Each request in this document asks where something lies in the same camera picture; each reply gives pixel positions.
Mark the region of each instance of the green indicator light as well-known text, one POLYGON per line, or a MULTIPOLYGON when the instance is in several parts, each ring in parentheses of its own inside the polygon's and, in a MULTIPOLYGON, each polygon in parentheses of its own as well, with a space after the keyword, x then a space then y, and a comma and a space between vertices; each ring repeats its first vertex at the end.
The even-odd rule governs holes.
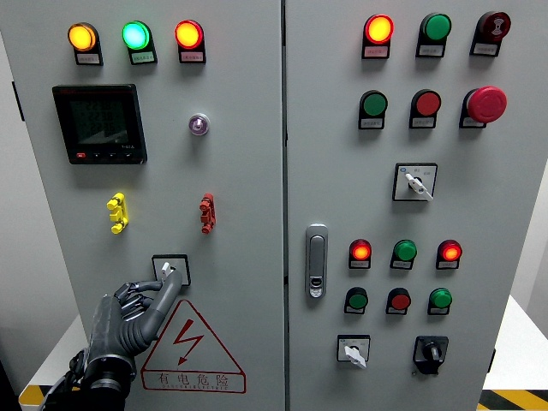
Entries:
POLYGON ((437 308, 447 308, 453 302, 453 297, 448 289, 434 289, 430 293, 430 302, 437 308))
POLYGON ((427 17, 424 33, 432 40, 446 38, 451 31, 451 20, 447 15, 433 15, 427 17))
POLYGON ((123 41, 132 50, 141 50, 148 46, 150 30, 140 21, 130 21, 123 27, 123 41))
POLYGON ((356 310, 362 309, 368 303, 367 297, 362 294, 352 295, 348 300, 349 305, 356 310))
POLYGON ((386 100, 386 97, 379 93, 370 94, 363 101, 363 110, 365 110, 369 116, 378 116, 379 114, 382 114, 387 106, 388 101, 386 100))
POLYGON ((394 253, 401 261, 410 261, 417 255, 417 246, 411 240, 402 240, 394 247, 394 253))

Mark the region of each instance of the yellow black hazard stripe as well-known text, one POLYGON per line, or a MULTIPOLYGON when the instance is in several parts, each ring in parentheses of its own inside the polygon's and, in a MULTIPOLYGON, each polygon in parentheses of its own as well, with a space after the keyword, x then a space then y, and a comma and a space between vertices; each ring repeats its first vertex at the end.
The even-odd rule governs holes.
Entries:
POLYGON ((19 404, 38 406, 50 389, 51 385, 27 385, 19 396, 19 404))
POLYGON ((548 409, 548 390, 483 390, 478 409, 548 409))

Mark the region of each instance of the emergency stop button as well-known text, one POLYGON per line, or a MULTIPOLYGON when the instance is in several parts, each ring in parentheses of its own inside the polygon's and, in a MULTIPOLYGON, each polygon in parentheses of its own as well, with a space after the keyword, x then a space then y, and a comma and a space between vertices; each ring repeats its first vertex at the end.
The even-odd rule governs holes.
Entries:
POLYGON ((470 91, 462 103, 460 128, 485 128, 506 110, 506 94, 495 86, 484 86, 470 91))

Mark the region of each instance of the robotic hand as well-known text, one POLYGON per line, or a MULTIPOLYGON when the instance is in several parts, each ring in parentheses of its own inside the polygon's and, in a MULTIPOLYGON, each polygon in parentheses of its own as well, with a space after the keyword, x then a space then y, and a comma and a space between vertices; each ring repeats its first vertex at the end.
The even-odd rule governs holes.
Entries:
POLYGON ((157 338, 181 290, 182 274, 167 263, 163 271, 168 275, 164 282, 125 283, 113 296, 103 297, 93 315, 89 348, 72 359, 70 371, 39 410, 124 410, 137 374, 134 357, 157 338), (154 300, 140 294, 149 290, 158 291, 154 300))

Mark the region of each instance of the yellow indicator light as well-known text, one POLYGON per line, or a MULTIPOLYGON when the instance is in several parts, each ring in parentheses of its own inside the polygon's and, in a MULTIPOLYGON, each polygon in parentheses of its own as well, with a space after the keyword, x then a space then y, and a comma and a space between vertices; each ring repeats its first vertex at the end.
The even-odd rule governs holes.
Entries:
POLYGON ((97 44, 97 35, 91 25, 76 23, 68 30, 68 41, 77 51, 89 51, 97 44))
POLYGON ((193 49, 204 39, 204 31, 196 21, 185 20, 177 24, 175 38, 183 49, 193 49))
POLYGON ((366 24, 366 36, 376 45, 386 43, 394 32, 394 22, 388 15, 374 15, 366 24))

